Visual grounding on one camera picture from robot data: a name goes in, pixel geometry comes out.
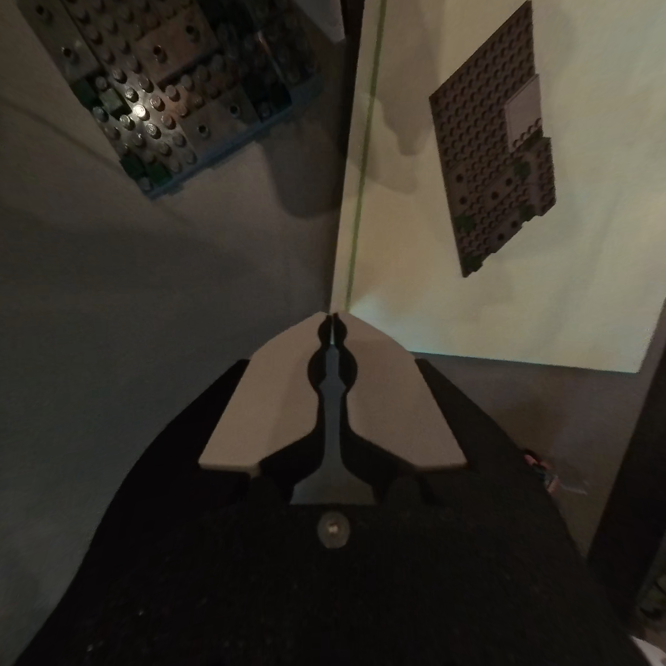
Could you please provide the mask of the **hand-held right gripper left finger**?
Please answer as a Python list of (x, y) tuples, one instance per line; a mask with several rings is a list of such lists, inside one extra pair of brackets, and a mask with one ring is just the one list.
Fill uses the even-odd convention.
[(308, 371), (328, 322), (317, 312), (255, 351), (198, 459), (202, 469), (258, 473), (270, 455), (314, 431), (321, 381)]

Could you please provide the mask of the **instruction booklet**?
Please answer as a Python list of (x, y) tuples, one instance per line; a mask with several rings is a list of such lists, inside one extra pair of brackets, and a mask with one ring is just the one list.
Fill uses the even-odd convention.
[(429, 97), (522, 1), (365, 1), (331, 309), (412, 352), (637, 372), (665, 300), (665, 2), (532, 1), (555, 205), (463, 276)]

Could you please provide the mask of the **white rounded object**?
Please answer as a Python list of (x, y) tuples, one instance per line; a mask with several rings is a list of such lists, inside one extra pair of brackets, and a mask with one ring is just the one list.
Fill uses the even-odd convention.
[(650, 633), (645, 636), (631, 635), (650, 665), (665, 665), (665, 633)]

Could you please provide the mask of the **grey studded baseplate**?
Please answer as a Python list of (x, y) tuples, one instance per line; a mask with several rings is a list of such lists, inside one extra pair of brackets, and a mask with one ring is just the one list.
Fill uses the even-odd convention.
[(18, 1), (143, 194), (158, 198), (311, 103), (293, 1)]

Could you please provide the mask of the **grey desk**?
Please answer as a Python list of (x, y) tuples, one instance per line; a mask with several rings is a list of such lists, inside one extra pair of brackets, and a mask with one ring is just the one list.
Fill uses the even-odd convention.
[(156, 201), (1, 2), (1, 664), (61, 600), (164, 427), (328, 308), (362, 1), (306, 112)]

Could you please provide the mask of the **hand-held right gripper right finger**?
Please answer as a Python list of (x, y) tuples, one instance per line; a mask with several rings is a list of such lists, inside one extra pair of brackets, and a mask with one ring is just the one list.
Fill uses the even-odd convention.
[(387, 334), (338, 313), (352, 361), (348, 423), (362, 437), (418, 471), (463, 468), (466, 457), (414, 356)]

